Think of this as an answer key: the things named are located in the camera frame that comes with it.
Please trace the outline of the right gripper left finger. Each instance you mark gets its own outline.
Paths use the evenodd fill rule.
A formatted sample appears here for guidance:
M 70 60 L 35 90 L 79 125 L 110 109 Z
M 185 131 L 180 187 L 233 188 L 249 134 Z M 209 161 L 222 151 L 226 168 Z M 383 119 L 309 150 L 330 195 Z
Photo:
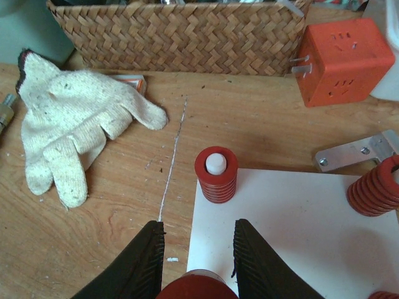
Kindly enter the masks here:
M 115 260 L 74 298 L 156 298 L 161 292 L 165 231 L 149 221 Z

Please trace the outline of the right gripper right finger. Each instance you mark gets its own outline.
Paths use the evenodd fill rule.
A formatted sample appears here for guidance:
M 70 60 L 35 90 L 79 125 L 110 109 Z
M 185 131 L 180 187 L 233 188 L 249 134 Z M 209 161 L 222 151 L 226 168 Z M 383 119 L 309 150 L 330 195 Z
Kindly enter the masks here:
M 235 222 L 233 256 L 239 298 L 322 298 L 246 219 Z

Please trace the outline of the red spring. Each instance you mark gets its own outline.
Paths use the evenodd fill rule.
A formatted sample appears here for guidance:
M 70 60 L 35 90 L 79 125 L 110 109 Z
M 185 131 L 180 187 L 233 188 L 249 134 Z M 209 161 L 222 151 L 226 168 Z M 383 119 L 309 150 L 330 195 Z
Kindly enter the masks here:
M 221 146 L 203 149 L 195 160 L 195 173 L 208 201 L 219 204 L 234 196 L 238 160 L 230 149 Z
M 399 294 L 387 291 L 378 291 L 372 293 L 368 299 L 399 299 Z
M 238 298 L 225 283 L 225 281 L 216 273 L 205 270 L 190 270 L 180 278 L 169 283 L 157 296 L 156 299 L 236 299 Z
M 398 209 L 398 155 L 391 156 L 361 176 L 347 189 L 347 201 L 359 214 L 376 217 Z

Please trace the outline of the orange black handled screwdriver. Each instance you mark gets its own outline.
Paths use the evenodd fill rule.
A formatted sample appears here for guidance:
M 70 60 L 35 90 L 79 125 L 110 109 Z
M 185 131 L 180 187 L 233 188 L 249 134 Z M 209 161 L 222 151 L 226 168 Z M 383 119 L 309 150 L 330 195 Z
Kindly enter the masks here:
M 4 101 L 1 102 L 0 106 L 0 111 L 1 111 L 1 117 L 0 117 L 0 133 L 5 129 L 5 127 L 8 126 L 10 121 L 12 120 L 14 116 L 14 110 L 13 110 L 13 105 L 16 102 L 17 97 L 13 94 L 7 94 Z

